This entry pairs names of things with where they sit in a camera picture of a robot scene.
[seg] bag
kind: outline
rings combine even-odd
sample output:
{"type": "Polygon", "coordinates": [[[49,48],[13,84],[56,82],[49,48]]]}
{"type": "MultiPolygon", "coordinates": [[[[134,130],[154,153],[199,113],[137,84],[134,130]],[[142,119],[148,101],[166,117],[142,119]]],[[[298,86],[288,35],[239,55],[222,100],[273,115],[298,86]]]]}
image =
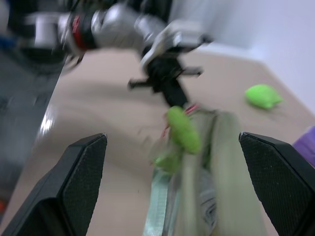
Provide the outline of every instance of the bag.
{"type": "MultiPolygon", "coordinates": [[[[266,236],[238,142],[237,118],[202,107],[189,114],[202,151],[182,153],[179,171],[155,168],[143,236],[266,236]]],[[[158,141],[152,152],[174,150],[158,141]]]]}

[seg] beige table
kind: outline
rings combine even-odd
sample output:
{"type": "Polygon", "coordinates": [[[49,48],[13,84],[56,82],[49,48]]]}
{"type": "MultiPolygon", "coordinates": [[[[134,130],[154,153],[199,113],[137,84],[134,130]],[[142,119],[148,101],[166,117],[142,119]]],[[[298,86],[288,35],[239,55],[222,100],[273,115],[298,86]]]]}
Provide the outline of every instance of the beige table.
{"type": "MultiPolygon", "coordinates": [[[[310,112],[255,62],[202,53],[192,53],[185,61],[205,69],[200,78],[184,79],[192,100],[235,112],[244,131],[292,143],[315,124],[310,112]],[[284,103],[271,112],[249,106],[244,91],[257,83],[273,85],[284,103]]],[[[131,77],[141,78],[138,59],[133,54],[111,51],[87,55],[80,67],[59,79],[42,127],[52,124],[52,128],[39,137],[0,232],[69,144],[106,132],[104,175],[88,235],[142,234],[152,173],[146,155],[164,128],[166,106],[159,95],[152,96],[148,90],[127,91],[131,77]]],[[[266,222],[269,234],[276,235],[267,217],[266,222]]]]}

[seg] green toy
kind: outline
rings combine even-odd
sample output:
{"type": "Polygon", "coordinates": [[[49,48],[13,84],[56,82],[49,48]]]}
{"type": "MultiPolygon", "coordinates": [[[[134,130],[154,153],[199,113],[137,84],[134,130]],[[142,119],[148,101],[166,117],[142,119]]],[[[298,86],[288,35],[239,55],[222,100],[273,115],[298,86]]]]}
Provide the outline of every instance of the green toy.
{"type": "Polygon", "coordinates": [[[249,88],[245,95],[251,104],[263,109],[271,109],[283,101],[282,97],[273,87],[264,84],[249,88]]]}
{"type": "Polygon", "coordinates": [[[171,107],[167,112],[167,121],[171,129],[171,139],[191,154],[201,150],[198,132],[181,107],[171,107]]]}
{"type": "Polygon", "coordinates": [[[170,108],[167,112],[167,121],[170,127],[170,140],[158,144],[153,163],[166,173],[173,174],[179,170],[181,157],[185,151],[191,154],[200,152],[201,140],[182,108],[170,108]]]}

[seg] cable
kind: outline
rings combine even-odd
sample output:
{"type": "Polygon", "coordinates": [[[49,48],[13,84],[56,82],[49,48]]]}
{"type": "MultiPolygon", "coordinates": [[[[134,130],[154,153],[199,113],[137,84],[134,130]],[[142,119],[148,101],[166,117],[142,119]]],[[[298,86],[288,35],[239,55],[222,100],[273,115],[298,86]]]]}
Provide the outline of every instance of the cable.
{"type": "Polygon", "coordinates": [[[75,59],[75,56],[70,56],[65,60],[64,65],[67,66],[69,65],[71,62],[73,62],[73,60],[75,59]]]}
{"type": "MultiPolygon", "coordinates": [[[[65,66],[66,66],[66,65],[69,65],[74,59],[75,59],[75,57],[72,56],[72,57],[69,59],[69,61],[66,62],[65,66]]],[[[77,62],[76,62],[74,65],[69,66],[68,68],[64,68],[64,69],[63,69],[63,74],[64,74],[64,73],[69,73],[69,72],[71,72],[73,69],[75,69],[75,68],[82,62],[82,60],[83,60],[83,56],[79,57],[78,60],[77,60],[77,62]]]]}
{"type": "Polygon", "coordinates": [[[79,3],[80,3],[80,0],[77,0],[75,4],[71,7],[70,11],[74,11],[78,7],[79,3]]]}

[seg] purple object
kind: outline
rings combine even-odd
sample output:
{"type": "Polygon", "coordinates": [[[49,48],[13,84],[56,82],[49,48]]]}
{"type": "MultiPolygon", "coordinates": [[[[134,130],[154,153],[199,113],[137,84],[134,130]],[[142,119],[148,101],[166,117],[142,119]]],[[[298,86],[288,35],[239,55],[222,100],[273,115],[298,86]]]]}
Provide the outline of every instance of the purple object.
{"type": "Polygon", "coordinates": [[[315,126],[303,134],[293,147],[315,167],[315,126]]]}

